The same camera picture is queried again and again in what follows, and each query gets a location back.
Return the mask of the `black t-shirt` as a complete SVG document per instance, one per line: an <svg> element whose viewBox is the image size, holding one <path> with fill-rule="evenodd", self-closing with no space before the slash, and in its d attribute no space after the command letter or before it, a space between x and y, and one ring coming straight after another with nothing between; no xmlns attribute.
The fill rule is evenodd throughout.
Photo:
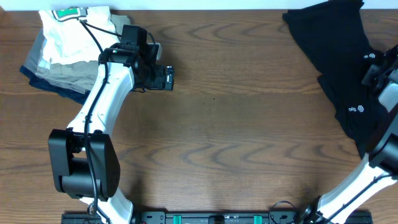
<svg viewBox="0 0 398 224"><path fill-rule="evenodd" d="M363 4L327 1L282 16L294 41L320 72L318 82L335 107L335 118L361 157L387 116L370 87L361 83L370 66L383 58L364 33L359 13Z"/></svg>

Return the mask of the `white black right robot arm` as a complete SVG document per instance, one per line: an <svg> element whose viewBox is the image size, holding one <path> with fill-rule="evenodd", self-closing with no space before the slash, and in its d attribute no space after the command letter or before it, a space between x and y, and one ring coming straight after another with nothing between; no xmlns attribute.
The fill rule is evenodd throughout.
<svg viewBox="0 0 398 224"><path fill-rule="evenodd" d="M317 197L294 223L346 223L365 201L397 183L397 46L370 66L361 84L375 94L387 118L367 142L355 170L336 188Z"/></svg>

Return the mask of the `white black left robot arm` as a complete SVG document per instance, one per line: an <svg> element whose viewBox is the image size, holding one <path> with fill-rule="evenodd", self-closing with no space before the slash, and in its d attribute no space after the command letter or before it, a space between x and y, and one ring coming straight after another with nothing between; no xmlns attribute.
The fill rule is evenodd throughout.
<svg viewBox="0 0 398 224"><path fill-rule="evenodd" d="M174 87L174 69L157 65L162 47L117 43L99 56L95 85L67 129L53 129L48 146L55 188L87 204L62 223L133 223L134 205L119 189L120 164L111 142L127 94Z"/></svg>

